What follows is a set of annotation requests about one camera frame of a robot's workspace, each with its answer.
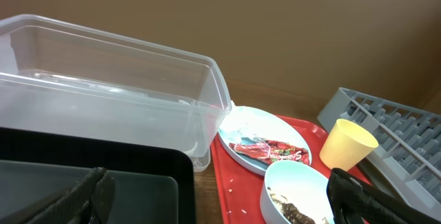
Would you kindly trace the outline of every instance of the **brown background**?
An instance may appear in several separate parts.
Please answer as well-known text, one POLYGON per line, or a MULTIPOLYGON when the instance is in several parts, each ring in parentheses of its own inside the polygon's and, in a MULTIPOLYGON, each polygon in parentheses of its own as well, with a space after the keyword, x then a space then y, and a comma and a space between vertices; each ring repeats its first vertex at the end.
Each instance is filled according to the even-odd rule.
POLYGON ((0 19, 22 13, 210 56, 233 99, 279 114, 299 97, 318 111, 338 86, 441 102, 441 0, 0 0, 0 19))

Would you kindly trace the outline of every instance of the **clear plastic bin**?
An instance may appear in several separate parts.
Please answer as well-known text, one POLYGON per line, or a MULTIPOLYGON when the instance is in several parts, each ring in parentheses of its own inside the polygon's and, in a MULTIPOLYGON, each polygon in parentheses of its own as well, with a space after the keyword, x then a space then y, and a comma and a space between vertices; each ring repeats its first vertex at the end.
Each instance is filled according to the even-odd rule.
POLYGON ((209 162, 230 110, 211 58, 34 15, 0 21, 0 126, 172 148, 209 162))

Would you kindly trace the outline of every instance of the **red wrapper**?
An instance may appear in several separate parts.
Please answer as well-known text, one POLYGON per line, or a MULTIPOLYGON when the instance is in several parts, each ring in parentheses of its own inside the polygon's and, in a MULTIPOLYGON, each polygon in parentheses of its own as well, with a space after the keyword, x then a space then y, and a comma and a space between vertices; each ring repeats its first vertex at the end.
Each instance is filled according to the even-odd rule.
POLYGON ((280 160, 292 160, 309 165, 308 150, 280 141, 259 141, 251 145, 230 143, 230 148, 239 154, 262 161, 267 165, 280 160))

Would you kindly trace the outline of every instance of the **dish rack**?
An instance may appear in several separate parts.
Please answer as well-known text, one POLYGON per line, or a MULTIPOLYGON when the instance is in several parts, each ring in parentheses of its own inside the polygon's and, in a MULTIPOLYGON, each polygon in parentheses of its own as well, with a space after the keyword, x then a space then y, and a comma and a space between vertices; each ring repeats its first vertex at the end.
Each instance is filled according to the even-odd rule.
POLYGON ((339 88, 318 120, 330 132, 340 118, 377 138, 379 146, 367 159, 403 201, 441 221, 441 116, 339 88))

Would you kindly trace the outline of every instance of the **yellow cup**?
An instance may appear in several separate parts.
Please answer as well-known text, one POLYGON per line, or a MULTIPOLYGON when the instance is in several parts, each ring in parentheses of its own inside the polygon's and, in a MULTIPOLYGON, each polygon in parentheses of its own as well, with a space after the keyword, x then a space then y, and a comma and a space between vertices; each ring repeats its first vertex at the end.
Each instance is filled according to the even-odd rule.
POLYGON ((329 168, 351 169, 378 147, 375 137, 357 123, 338 119, 329 133, 320 159, 329 168))

